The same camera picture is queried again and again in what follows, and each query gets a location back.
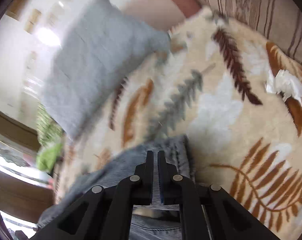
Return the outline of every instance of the white tissue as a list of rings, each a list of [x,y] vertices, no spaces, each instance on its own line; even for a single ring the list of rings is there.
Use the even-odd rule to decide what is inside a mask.
[[[281,69],[276,77],[273,76],[272,70],[269,70],[265,88],[267,93],[279,94],[283,92],[284,102],[292,96],[302,106],[302,83],[287,70]]]

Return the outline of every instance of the leaf-patterned blanket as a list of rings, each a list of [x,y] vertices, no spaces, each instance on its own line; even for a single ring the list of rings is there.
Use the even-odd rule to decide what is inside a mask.
[[[154,54],[125,78],[73,145],[56,196],[123,149],[187,134],[197,182],[216,183],[280,239],[302,233],[302,107],[265,83],[302,66],[246,25],[209,8],[172,31],[169,55]]]

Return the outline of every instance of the blue-gray fabric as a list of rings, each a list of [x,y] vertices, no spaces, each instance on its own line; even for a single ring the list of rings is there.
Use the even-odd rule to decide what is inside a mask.
[[[122,179],[134,174],[135,167],[145,162],[148,150],[154,153],[153,197],[152,205],[148,208],[178,210],[177,205],[163,206],[160,203],[157,153],[159,150],[163,150],[166,161],[174,164],[179,174],[194,180],[193,160],[188,149],[188,139],[184,135],[141,144],[125,150],[102,170],[79,177],[58,205],[51,206],[43,212],[38,227],[43,228],[94,185],[101,185],[104,188],[112,187]],[[180,223],[133,215],[129,239],[182,239]]]
[[[168,33],[95,0],[63,42],[40,101],[75,139],[125,76],[154,51],[169,50]]]

